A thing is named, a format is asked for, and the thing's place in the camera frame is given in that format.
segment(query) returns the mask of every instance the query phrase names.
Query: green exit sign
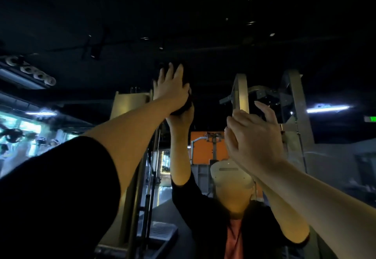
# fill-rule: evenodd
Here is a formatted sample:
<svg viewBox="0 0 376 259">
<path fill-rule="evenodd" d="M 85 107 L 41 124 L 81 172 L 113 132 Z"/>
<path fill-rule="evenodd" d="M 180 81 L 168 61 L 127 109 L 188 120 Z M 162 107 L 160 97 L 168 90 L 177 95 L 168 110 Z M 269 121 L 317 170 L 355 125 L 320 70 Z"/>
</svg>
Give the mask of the green exit sign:
<svg viewBox="0 0 376 259">
<path fill-rule="evenodd" d="M 365 116 L 364 121 L 366 123 L 376 123 L 376 116 Z"/>
</svg>

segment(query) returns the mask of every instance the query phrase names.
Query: pink shirt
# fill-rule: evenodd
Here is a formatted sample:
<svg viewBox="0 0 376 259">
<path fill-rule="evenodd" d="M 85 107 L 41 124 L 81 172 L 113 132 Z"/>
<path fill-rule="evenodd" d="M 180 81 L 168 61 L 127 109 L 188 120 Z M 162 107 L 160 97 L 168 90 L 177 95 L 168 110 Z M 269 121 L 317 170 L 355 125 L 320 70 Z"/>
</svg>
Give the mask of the pink shirt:
<svg viewBox="0 0 376 259">
<path fill-rule="evenodd" d="M 231 228 L 227 228 L 226 251 L 224 259 L 243 259 L 243 238 L 241 236 L 241 219 L 231 219 Z"/>
</svg>

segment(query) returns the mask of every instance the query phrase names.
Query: black ceiling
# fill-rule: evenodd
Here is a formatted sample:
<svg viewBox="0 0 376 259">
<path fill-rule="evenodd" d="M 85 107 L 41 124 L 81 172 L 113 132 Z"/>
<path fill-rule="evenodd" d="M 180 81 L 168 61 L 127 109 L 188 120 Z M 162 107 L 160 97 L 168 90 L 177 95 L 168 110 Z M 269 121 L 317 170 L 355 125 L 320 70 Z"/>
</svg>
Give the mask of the black ceiling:
<svg viewBox="0 0 376 259">
<path fill-rule="evenodd" d="M 108 118 L 116 90 L 149 90 L 161 62 L 185 65 L 196 130 L 223 129 L 230 108 L 218 100 L 236 73 L 277 88 L 296 68 L 309 105 L 355 106 L 312 118 L 318 142 L 345 143 L 376 136 L 362 119 L 376 115 L 373 8 L 374 0 L 0 0 L 0 49 L 56 78 L 30 98 L 65 103 L 64 113 L 94 124 Z"/>
</svg>

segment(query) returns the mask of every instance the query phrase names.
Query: ceiling light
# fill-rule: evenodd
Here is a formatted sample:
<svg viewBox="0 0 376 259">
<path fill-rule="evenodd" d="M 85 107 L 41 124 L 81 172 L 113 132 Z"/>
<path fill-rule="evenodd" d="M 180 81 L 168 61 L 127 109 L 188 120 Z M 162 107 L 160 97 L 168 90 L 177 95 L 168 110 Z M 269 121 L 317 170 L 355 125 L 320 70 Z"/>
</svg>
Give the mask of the ceiling light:
<svg viewBox="0 0 376 259">
<path fill-rule="evenodd" d="M 340 110 L 347 110 L 350 106 L 336 106 L 336 107 L 317 107 L 314 109 L 308 109 L 307 113 L 317 113 L 317 112 L 338 112 Z"/>
<path fill-rule="evenodd" d="M 27 115 L 36 115 L 36 116 L 56 116 L 58 115 L 55 112 L 26 112 Z"/>
<path fill-rule="evenodd" d="M 45 87 L 5 69 L 0 69 L 0 77 L 3 77 L 9 81 L 13 81 L 28 89 L 45 89 Z"/>
</svg>

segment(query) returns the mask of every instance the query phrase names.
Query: hand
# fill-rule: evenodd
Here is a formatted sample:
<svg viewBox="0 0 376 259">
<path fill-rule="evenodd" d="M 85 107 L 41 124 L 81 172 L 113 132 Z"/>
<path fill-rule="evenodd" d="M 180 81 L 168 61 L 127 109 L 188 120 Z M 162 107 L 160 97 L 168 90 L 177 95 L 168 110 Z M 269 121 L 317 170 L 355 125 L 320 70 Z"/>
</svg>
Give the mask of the hand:
<svg viewBox="0 0 376 259">
<path fill-rule="evenodd" d="M 261 174 L 275 169 L 284 159 L 280 128 L 274 111 L 261 102 L 255 102 L 266 121 L 242 110 L 234 110 L 227 118 L 224 141 L 230 158 L 250 174 Z"/>
<path fill-rule="evenodd" d="M 183 86 L 183 65 L 179 65 L 174 74 L 172 63 L 168 64 L 168 71 L 164 75 L 163 68 L 159 72 L 158 82 L 153 81 L 153 100 L 166 100 L 169 113 L 180 109 L 188 99 L 189 83 Z"/>
<path fill-rule="evenodd" d="M 181 115 L 170 115 L 166 118 L 171 133 L 188 133 L 189 127 L 193 121 L 194 106 L 186 110 Z"/>
</svg>

